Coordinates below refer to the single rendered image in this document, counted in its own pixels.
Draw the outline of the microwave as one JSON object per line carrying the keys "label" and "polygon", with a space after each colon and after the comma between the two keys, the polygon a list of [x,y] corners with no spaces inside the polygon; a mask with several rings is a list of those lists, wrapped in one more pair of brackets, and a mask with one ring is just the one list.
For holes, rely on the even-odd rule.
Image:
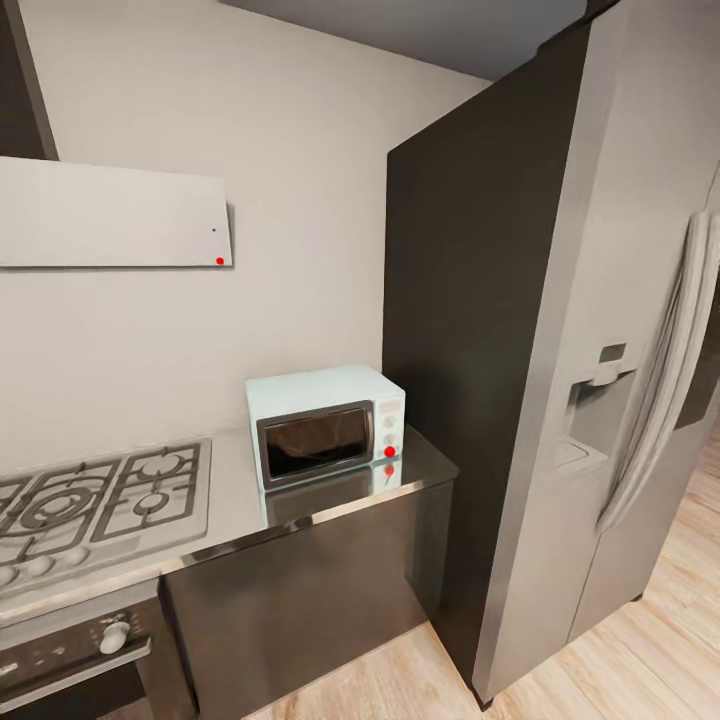
{"label": "microwave", "polygon": [[245,381],[261,491],[400,455],[405,391],[370,365]]}

